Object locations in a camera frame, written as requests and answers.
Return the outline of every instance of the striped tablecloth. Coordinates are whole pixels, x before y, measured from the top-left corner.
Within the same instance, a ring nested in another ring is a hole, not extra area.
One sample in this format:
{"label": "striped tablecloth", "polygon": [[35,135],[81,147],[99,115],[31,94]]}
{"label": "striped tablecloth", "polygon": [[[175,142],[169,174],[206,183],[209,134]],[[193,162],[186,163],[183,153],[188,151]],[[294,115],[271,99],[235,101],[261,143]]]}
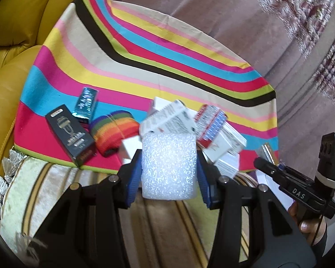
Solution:
{"label": "striped tablecloth", "polygon": [[[156,96],[198,110],[219,106],[246,139],[240,170],[251,170],[255,149],[278,150],[272,87],[231,50],[171,16],[112,0],[74,0],[47,37],[28,75],[14,129],[18,150],[73,166],[44,116],[70,110],[84,86],[99,90],[95,117],[126,110],[141,122]],[[116,155],[97,154],[85,169],[115,173]]]}

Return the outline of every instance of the blue gripper pad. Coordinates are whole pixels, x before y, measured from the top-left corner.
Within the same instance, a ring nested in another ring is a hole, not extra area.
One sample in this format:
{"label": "blue gripper pad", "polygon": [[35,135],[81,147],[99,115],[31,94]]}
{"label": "blue gripper pad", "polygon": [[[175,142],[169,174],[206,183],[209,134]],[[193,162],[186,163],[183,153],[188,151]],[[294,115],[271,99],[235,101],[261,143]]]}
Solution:
{"label": "blue gripper pad", "polygon": [[135,153],[130,164],[133,165],[133,168],[131,171],[130,179],[128,180],[128,184],[126,186],[125,204],[127,205],[127,207],[130,207],[130,205],[134,202],[141,179],[142,174],[141,150],[138,150]]}
{"label": "blue gripper pad", "polygon": [[197,156],[197,181],[199,182],[202,199],[208,208],[211,207],[210,185],[207,182],[206,175],[200,163],[199,156]]}

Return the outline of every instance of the rainbow colored roll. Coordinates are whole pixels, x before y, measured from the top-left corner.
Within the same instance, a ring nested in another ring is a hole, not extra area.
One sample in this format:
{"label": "rainbow colored roll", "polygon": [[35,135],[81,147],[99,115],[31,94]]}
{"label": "rainbow colored roll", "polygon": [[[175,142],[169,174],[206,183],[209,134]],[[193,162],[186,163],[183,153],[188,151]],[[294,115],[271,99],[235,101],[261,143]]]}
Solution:
{"label": "rainbow colored roll", "polygon": [[127,111],[115,111],[93,120],[89,132],[98,151],[107,157],[118,151],[122,140],[139,135],[139,123]]}

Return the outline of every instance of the black sleeve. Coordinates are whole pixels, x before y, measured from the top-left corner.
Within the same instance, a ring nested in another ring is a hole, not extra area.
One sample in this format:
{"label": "black sleeve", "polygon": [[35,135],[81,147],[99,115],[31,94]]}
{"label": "black sleeve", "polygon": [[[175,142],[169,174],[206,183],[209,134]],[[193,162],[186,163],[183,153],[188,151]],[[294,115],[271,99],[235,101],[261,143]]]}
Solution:
{"label": "black sleeve", "polygon": [[315,254],[317,261],[319,261],[322,255],[324,254],[327,238],[328,238],[328,227],[326,227],[322,239],[317,244],[312,246],[312,250]]}

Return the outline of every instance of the human hand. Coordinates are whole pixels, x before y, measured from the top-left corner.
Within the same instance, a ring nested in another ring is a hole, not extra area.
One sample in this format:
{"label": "human hand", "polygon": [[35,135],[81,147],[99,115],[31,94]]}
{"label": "human hand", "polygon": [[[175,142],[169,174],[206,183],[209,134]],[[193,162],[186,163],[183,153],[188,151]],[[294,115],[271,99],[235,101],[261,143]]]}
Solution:
{"label": "human hand", "polygon": [[[288,213],[291,215],[291,217],[293,218],[293,220],[296,222],[296,224],[299,227],[299,230],[302,233],[305,233],[305,234],[310,233],[310,235],[307,237],[306,240],[309,243],[309,245],[311,245],[311,243],[312,243],[312,241],[314,239],[314,235],[316,233],[316,230],[318,228],[320,219],[317,218],[317,219],[311,219],[311,220],[304,220],[301,223],[299,223],[298,220],[297,220],[297,212],[298,212],[298,202],[295,201],[290,206],[290,208],[288,208]],[[314,245],[316,243],[318,243],[322,239],[325,231],[326,231],[326,222],[325,222],[325,218],[323,217],[322,218],[322,223],[321,223],[319,231],[318,231],[318,234],[317,234],[317,236],[315,238]]]}

